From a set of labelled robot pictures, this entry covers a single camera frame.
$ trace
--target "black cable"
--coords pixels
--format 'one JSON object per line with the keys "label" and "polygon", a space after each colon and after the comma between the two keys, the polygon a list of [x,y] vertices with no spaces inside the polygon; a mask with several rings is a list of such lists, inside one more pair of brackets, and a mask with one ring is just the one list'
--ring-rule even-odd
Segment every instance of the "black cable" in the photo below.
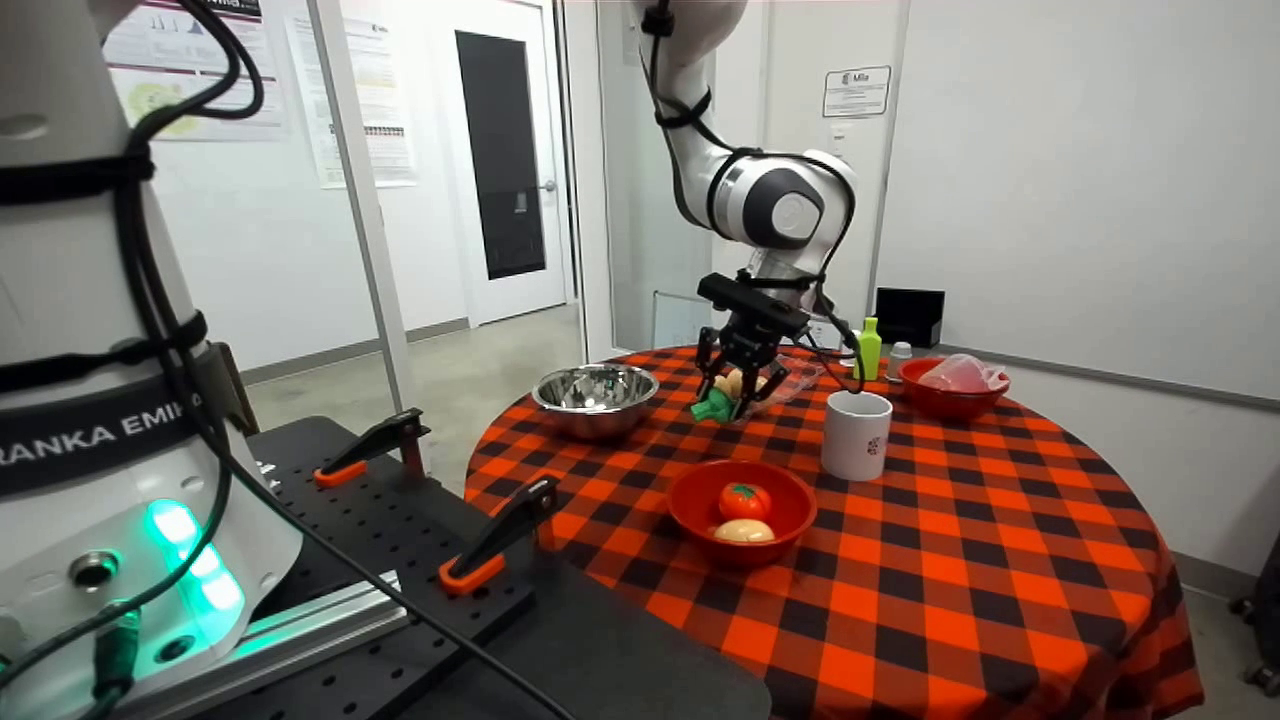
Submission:
{"label": "black cable", "polygon": [[710,234],[721,234],[721,221],[715,221],[721,181],[727,177],[727,170],[730,170],[740,155],[747,155],[747,160],[794,160],[794,166],[821,170],[825,177],[837,181],[837,189],[840,189],[840,196],[843,196],[843,221],[840,221],[840,234],[837,234],[832,251],[825,255],[825,263],[821,263],[821,271],[815,271],[811,291],[815,291],[821,317],[840,330],[840,339],[843,339],[847,351],[855,356],[855,373],[858,373],[855,387],[862,387],[858,350],[847,339],[850,334],[847,334],[847,325],[837,317],[837,305],[832,305],[832,297],[826,297],[826,288],[825,288],[825,285],[826,285],[826,268],[832,268],[837,251],[843,248],[847,228],[850,228],[850,216],[855,216],[855,191],[850,191],[847,177],[837,171],[837,170],[832,170],[826,160],[821,160],[821,155],[805,155],[805,154],[763,154],[763,149],[730,149],[730,145],[722,145],[722,141],[703,123],[708,98],[698,100],[698,108],[682,108],[679,100],[666,100],[666,98],[657,94],[660,46],[663,46],[663,35],[675,33],[671,0],[660,0],[657,8],[648,8],[638,25],[642,25],[642,33],[652,35],[652,46],[648,46],[648,73],[642,73],[642,78],[648,78],[648,98],[652,98],[652,104],[657,104],[657,108],[671,108],[671,112],[675,112],[675,123],[693,123],[708,145],[715,145],[715,149],[727,154],[727,160],[721,166],[721,171],[715,171],[715,181],[710,181],[710,189],[708,189],[708,202],[703,202],[703,216],[708,216]]}
{"label": "black cable", "polygon": [[126,687],[113,687],[107,698],[92,702],[92,709],[78,720],[113,718],[123,698],[126,698]]}
{"label": "black cable", "polygon": [[126,687],[133,687],[133,667],[138,651],[138,613],[119,616],[113,628],[96,631],[92,646],[92,702],[98,702],[92,712],[104,704],[114,709]]}
{"label": "black cable", "polygon": [[[178,104],[168,104],[168,108],[157,108],[148,112],[133,135],[126,135],[126,154],[148,154],[148,141],[158,135],[172,122],[178,115],[252,115],[264,100],[264,86],[260,86],[260,73],[252,64],[252,58],[245,54],[245,46],[218,25],[217,14],[206,14],[198,0],[178,0],[211,35],[217,46],[224,48],[227,58],[227,73],[178,100]],[[236,81],[239,81],[239,62],[245,69],[252,73],[252,100],[245,108],[206,108],[211,100],[218,100]],[[177,313],[168,305],[168,291],[163,291],[163,278],[157,268],[157,251],[148,243],[148,223],[143,223],[143,196],[138,196],[138,184],[126,184],[114,191],[114,236],[119,236],[119,260],[123,260],[123,278],[126,278],[126,291],[133,291],[133,305],[136,305],[136,317],[148,334],[148,339],[157,350],[163,350],[163,336],[177,334]],[[148,602],[163,595],[177,581],[186,576],[186,568],[198,562],[198,551],[206,547],[206,541],[217,538],[218,521],[224,521],[224,510],[227,510],[227,490],[232,490],[232,477],[252,493],[260,495],[276,518],[282,518],[295,534],[303,534],[307,541],[317,541],[328,555],[334,555],[341,563],[348,563],[360,581],[366,581],[371,590],[381,590],[386,602],[397,602],[408,616],[416,616],[420,626],[435,628],[443,639],[451,639],[454,647],[463,647],[466,655],[482,661],[493,672],[501,672],[506,684],[516,684],[521,691],[526,691],[536,704],[545,704],[551,718],[566,718],[551,698],[545,698],[536,684],[526,684],[523,678],[516,678],[506,666],[501,666],[497,655],[489,655],[479,646],[447,631],[443,626],[435,626],[427,613],[420,613],[403,593],[397,593],[393,583],[384,583],[375,571],[366,571],[354,555],[348,555],[343,547],[334,547],[330,541],[317,538],[312,528],[303,528],[300,521],[290,521],[278,500],[260,490],[260,480],[232,456],[227,450],[227,437],[224,437],[224,424],[217,415],[205,415],[206,404],[198,409],[205,401],[205,387],[198,387],[198,378],[194,378],[194,361],[186,350],[177,350],[177,361],[172,351],[158,351],[157,356],[158,370],[163,370],[163,379],[172,385],[172,395],[178,401],[182,409],[182,420],[194,424],[198,441],[206,446],[206,452],[218,461],[218,483],[217,483],[217,500],[211,500],[211,514],[205,521],[205,534],[191,547],[191,555],[168,571],[158,583],[151,583],[148,593],[92,616],[92,619],[78,619],[70,626],[66,631],[44,639],[41,647],[32,647],[28,655],[19,655],[14,666],[5,667],[0,678],[0,687],[6,687],[14,678],[22,678],[28,667],[36,667],[44,655],[61,651],[62,646],[119,619],[123,613],[136,613],[143,608]],[[107,687],[87,718],[107,718],[119,702],[123,702],[126,687]]]}
{"label": "black cable", "polygon": [[855,361],[855,385],[847,385],[847,373],[837,373],[832,366],[826,366],[826,356],[825,356],[825,350],[815,345],[815,336],[811,334],[805,334],[805,350],[811,351],[811,361],[840,385],[840,387],[847,387],[847,392],[862,392],[862,361],[858,361],[858,351],[850,350],[850,361]]}

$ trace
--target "metal bowl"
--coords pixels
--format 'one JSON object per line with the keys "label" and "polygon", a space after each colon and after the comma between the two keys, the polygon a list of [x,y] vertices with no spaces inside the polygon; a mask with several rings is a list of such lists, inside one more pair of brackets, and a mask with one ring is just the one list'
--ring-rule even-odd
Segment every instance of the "metal bowl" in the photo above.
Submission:
{"label": "metal bowl", "polygon": [[526,395],[551,434],[575,441],[628,437],[657,401],[657,379],[628,366],[578,366],[540,379]]}

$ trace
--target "checkered tablecloth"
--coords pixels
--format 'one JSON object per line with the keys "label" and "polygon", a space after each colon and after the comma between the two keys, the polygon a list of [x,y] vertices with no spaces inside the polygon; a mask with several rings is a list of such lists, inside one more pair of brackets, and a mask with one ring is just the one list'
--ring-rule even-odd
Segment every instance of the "checkered tablecloth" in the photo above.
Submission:
{"label": "checkered tablecloth", "polygon": [[[1172,718],[1198,704],[1172,551],[1129,483],[1001,401],[973,427],[897,404],[873,483],[821,477],[832,378],[743,424],[696,424],[693,350],[635,351],[657,411],[624,446],[546,437],[516,401],[479,437],[466,500],[556,477],[551,538],[602,590],[763,678],[779,718]],[[811,480],[815,528],[772,568],[708,563],[666,521],[703,461]]]}

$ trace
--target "red bowl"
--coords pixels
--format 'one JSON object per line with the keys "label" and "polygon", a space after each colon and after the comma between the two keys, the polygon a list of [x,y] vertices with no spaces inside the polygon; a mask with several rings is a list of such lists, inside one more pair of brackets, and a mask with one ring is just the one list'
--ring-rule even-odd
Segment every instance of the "red bowl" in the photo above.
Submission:
{"label": "red bowl", "polygon": [[903,401],[935,420],[973,424],[985,411],[992,411],[1007,392],[1007,385],[996,392],[947,392],[947,387],[920,385],[920,378],[930,373],[935,366],[941,356],[920,356],[903,366]]}
{"label": "red bowl", "polygon": [[[772,514],[763,524],[772,528],[772,543],[722,543],[715,541],[715,528],[727,521],[721,518],[721,493],[722,483],[761,483],[772,500]],[[734,463],[734,461],[715,461],[682,472],[671,493],[666,493],[666,514],[671,521],[687,534],[696,547],[703,547],[710,562],[730,563],[730,568],[761,568],[789,547],[811,528],[815,518],[815,495],[805,480],[791,472],[779,472],[772,463]]]}

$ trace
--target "green light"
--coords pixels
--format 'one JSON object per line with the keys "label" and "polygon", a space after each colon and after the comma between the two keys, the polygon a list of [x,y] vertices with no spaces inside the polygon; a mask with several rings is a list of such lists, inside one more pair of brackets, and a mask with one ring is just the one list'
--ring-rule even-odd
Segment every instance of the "green light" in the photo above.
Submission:
{"label": "green light", "polygon": [[211,571],[218,571],[224,563],[217,562],[217,551],[211,547],[205,547],[198,555],[194,555],[194,563],[191,563],[191,576],[211,576]]}
{"label": "green light", "polygon": [[194,538],[194,518],[186,510],[157,506],[151,514],[157,514],[151,524],[168,543],[186,543]]}
{"label": "green light", "polygon": [[236,583],[232,576],[211,576],[211,581],[205,583],[205,602],[206,602],[211,608],[218,608],[218,613],[232,613],[232,608],[245,606],[239,583]]}

